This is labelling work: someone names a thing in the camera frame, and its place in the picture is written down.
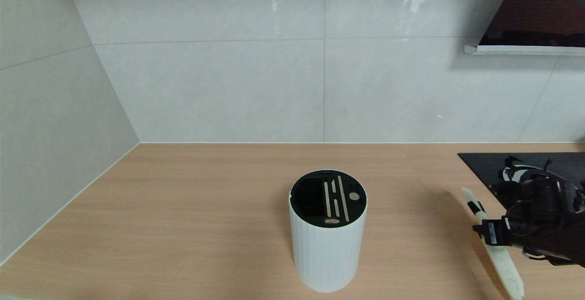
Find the light wood surface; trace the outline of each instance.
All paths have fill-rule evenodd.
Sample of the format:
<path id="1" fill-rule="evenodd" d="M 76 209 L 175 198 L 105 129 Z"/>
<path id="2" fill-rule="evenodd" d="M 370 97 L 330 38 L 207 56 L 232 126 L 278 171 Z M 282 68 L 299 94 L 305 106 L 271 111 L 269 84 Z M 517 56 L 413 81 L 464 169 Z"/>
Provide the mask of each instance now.
<path id="1" fill-rule="evenodd" d="M 503 209 L 458 152 L 573 144 L 141 144 L 2 266 L 0 292 L 35 300 L 505 299 L 463 205 Z M 293 263 L 287 194 L 339 169 L 369 202 L 353 281 L 318 294 Z M 585 269 L 512 249 L 527 299 L 578 299 Z"/>

